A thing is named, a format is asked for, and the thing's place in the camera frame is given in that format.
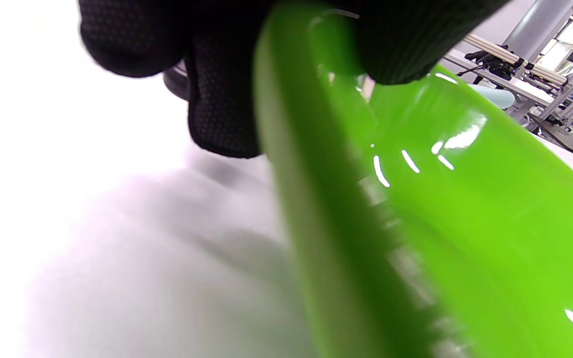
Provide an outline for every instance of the green plastic object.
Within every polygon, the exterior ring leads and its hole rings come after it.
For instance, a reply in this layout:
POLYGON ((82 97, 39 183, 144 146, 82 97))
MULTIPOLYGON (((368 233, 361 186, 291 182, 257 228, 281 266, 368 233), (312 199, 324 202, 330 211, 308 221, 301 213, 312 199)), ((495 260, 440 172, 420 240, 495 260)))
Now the green plastic object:
POLYGON ((573 172, 441 67, 369 93, 352 21, 279 5, 255 57, 320 356, 573 357, 573 172))

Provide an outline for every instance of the metal pole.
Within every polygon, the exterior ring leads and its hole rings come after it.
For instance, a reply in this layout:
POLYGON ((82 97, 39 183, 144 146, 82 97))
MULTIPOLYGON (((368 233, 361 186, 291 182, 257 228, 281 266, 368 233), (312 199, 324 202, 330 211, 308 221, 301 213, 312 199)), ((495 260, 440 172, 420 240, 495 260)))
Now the metal pole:
POLYGON ((503 44, 534 61, 573 14, 573 0, 536 0, 503 44))

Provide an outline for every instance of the textured black fabric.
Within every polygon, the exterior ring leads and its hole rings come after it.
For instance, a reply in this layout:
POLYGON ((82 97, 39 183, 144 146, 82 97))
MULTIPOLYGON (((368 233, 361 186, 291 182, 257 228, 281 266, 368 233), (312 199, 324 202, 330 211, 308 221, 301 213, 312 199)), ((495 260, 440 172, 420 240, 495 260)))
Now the textured black fabric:
POLYGON ((178 63, 187 44, 182 0, 79 0, 81 38, 118 75, 147 77, 178 63))
POLYGON ((203 149, 241 158, 261 153, 250 79, 253 49, 268 9, 212 16, 194 27, 185 58, 191 78, 188 121, 191 138, 203 149))
POLYGON ((367 0, 357 26, 362 65, 379 84, 420 79, 507 0, 367 0))
MULTIPOLYGON (((230 157, 261 153, 252 104, 252 59, 276 0, 79 0, 80 32, 104 68, 146 77, 185 60, 189 129, 200 147, 230 157)), ((418 79, 505 0, 333 0, 362 13, 362 59, 380 83, 418 79)))

